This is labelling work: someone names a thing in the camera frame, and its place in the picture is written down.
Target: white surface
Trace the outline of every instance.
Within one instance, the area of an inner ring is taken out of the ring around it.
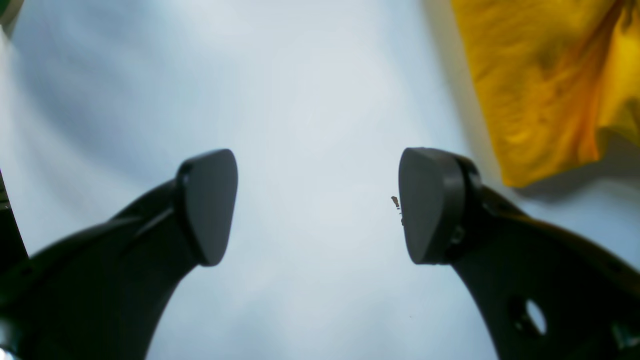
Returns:
[[[53,4],[26,1],[3,54],[0,166],[30,254],[187,157],[238,162],[225,259],[181,283],[149,359],[495,359],[455,273],[406,253],[405,147],[471,157],[530,214],[640,266],[635,153],[555,192],[500,185],[445,1]]]

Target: black plastic arm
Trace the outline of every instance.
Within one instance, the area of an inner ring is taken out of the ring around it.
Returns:
[[[455,154],[406,149],[399,189],[412,261],[453,266],[500,359],[640,359],[640,275],[622,260],[528,217]]]
[[[0,277],[0,345],[23,360],[144,359],[180,280],[222,260],[236,190],[231,151],[192,158],[111,220],[14,266]]]

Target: circular hole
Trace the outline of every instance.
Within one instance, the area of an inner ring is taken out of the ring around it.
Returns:
[[[544,335],[547,332],[547,321],[545,315],[540,310],[540,307],[531,299],[527,300],[526,304],[527,315],[531,319],[531,322],[538,330],[540,335]]]
[[[531,299],[515,298],[509,303],[509,313],[516,330],[530,338],[547,332],[547,321],[540,307]]]
[[[0,360],[18,360],[9,350],[0,348]]]

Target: white table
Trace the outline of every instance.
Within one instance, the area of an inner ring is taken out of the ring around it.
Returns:
[[[149,359],[495,359],[453,270],[409,260],[405,147],[469,156],[640,267],[640,153],[505,189],[446,1],[27,0],[12,42],[0,167],[30,254],[236,155],[225,259],[183,280]]]

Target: yellow cloth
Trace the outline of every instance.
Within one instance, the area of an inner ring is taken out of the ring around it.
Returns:
[[[640,145],[638,1],[451,2],[506,185]]]

